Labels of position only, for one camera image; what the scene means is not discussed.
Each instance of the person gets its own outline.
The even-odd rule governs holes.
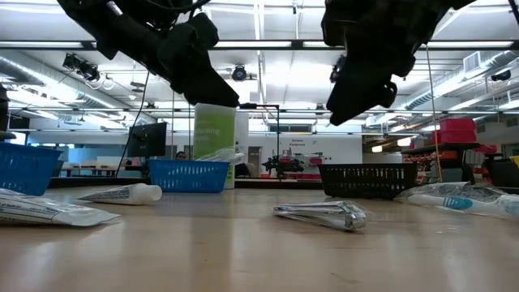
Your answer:
[[[179,151],[177,153],[177,156],[175,157],[175,160],[186,160],[187,159],[187,155],[184,151]]]
[[[6,138],[8,123],[9,98],[7,98],[7,89],[0,84],[0,142]]]

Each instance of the ceiling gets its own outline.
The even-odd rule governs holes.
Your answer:
[[[264,5],[263,14],[255,13],[255,3]],[[320,21],[324,12],[324,0],[297,0],[297,14],[293,14],[292,0],[213,0],[204,9],[218,27],[222,40],[322,40]],[[93,40],[80,26],[69,19],[53,0],[0,0],[0,41],[89,41]],[[509,13],[508,2],[480,0],[461,11],[451,11],[440,22],[433,40],[516,40],[519,27]],[[474,51],[431,51],[431,75],[438,79],[463,64],[463,58]],[[110,90],[97,89],[125,105],[139,106],[140,99],[132,100],[131,81],[144,83],[146,69],[135,64],[126,55],[119,53],[108,60],[96,51],[25,50],[25,56],[39,66],[34,71],[61,71],[67,53],[78,54],[115,82]],[[315,103],[326,103],[332,84],[329,75],[341,51],[289,51],[265,50],[264,83],[265,101],[285,107],[315,108]],[[403,80],[393,78],[399,88],[401,99],[406,99],[428,88],[429,66],[427,54],[419,51],[417,62],[410,75]],[[242,64],[250,73],[258,74],[258,54],[254,50],[214,50],[210,52],[214,68],[221,74]],[[70,78],[82,82],[78,75]],[[256,80],[236,84],[242,102],[260,102]],[[145,100],[166,104],[172,101],[173,91],[167,82],[152,76],[148,83]]]

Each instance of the security camera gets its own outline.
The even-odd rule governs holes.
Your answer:
[[[245,71],[245,66],[236,65],[233,71],[233,80],[234,81],[243,81],[247,78],[247,72]]]

